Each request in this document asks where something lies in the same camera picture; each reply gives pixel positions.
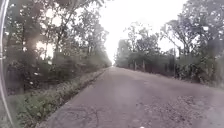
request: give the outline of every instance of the foliage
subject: foliage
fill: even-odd
[[[3,101],[0,100],[0,127],[1,128],[11,128],[10,121],[7,117],[6,111],[4,109]]]
[[[58,84],[109,66],[104,48],[108,32],[99,23],[103,3],[11,0],[4,27],[9,93]]]
[[[95,80],[105,69],[85,74],[49,89],[33,90],[21,95],[11,96],[10,103],[16,109],[16,118],[23,128],[34,128],[37,123],[75,96],[90,82]]]
[[[116,64],[213,86],[223,83],[223,11],[221,0],[189,0],[178,19],[167,22],[159,35],[132,24],[126,29],[128,39],[119,44]],[[159,38],[168,39],[176,48],[160,51]],[[124,44],[131,50],[122,48]]]

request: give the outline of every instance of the grass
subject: grass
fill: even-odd
[[[78,94],[106,69],[88,73],[47,90],[34,90],[22,95],[11,96],[9,101],[16,115],[16,124],[23,128],[34,128],[51,113]]]
[[[0,128],[11,128],[1,97],[0,97]]]

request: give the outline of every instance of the tree canopy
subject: tree canopy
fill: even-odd
[[[109,66],[104,48],[108,32],[99,23],[103,4],[11,0],[4,26],[8,88],[39,88]]]
[[[178,18],[167,22],[159,34],[130,25],[128,39],[119,43],[117,66],[212,85],[222,83],[223,11],[222,0],[188,0]],[[162,52],[158,41],[163,38],[175,49]]]

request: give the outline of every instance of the paved road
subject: paved road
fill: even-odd
[[[224,92],[110,68],[44,128],[224,128]]]

